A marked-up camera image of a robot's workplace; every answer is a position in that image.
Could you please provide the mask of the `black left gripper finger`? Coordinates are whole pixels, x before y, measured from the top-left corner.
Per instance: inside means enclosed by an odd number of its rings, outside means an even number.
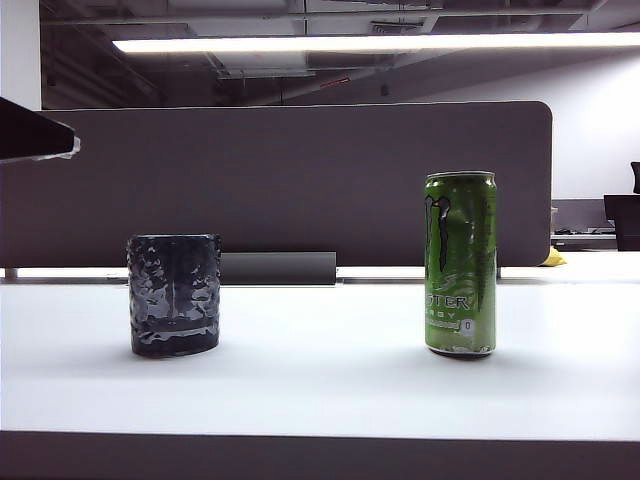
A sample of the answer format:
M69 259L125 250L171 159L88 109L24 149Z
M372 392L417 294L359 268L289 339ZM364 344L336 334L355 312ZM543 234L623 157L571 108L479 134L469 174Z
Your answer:
M1 98L1 163L70 159L81 149L73 128Z

